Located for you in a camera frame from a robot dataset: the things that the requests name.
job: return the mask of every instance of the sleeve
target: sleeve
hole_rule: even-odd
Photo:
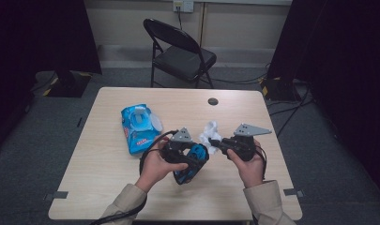
[[[243,191],[251,212],[257,218],[260,225],[295,224],[282,210],[280,189],[277,181],[245,188]]]
[[[119,213],[128,212],[131,209],[139,206],[146,198],[146,193],[143,192],[138,187],[127,184],[120,194],[116,197],[114,202],[110,204],[105,212],[102,214],[102,217],[108,217],[111,215],[116,215]],[[108,225],[130,225],[131,222],[137,217],[133,215],[131,217],[126,217],[107,223]]]

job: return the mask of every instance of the chair backrest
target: chair backrest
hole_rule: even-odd
[[[156,44],[158,44],[156,40],[157,38],[170,45],[176,46],[177,48],[184,49],[192,53],[201,52],[198,43],[190,35],[167,23],[154,19],[145,19],[144,28]]]

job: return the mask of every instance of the black tape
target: black tape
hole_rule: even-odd
[[[297,195],[298,198],[301,198],[301,197],[304,197],[306,196],[304,194],[304,191],[303,190],[295,190],[294,188],[290,188],[290,189],[284,189],[283,190],[283,193],[285,194],[285,196],[288,196],[288,195]]]
[[[47,194],[44,196],[43,200],[52,201],[53,199],[66,199],[68,196],[67,191],[56,191],[53,194]]]

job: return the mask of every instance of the metal bracket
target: metal bracket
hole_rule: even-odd
[[[270,129],[261,128],[261,127],[255,127],[248,124],[241,124],[236,131],[234,131],[234,135],[238,136],[255,136],[255,135],[262,135],[262,134],[269,134],[272,133]]]
[[[185,127],[181,128],[173,137],[172,142],[192,143],[192,137]]]

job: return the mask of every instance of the black folding chair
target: black folding chair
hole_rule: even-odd
[[[211,88],[214,88],[208,70],[216,63],[216,54],[202,49],[198,43],[186,32],[164,22],[154,19],[145,19],[144,28],[151,36],[153,43],[151,87],[154,83],[155,68],[186,81],[195,83],[198,87],[201,77],[205,75]],[[161,48],[158,40],[171,46],[165,51]]]

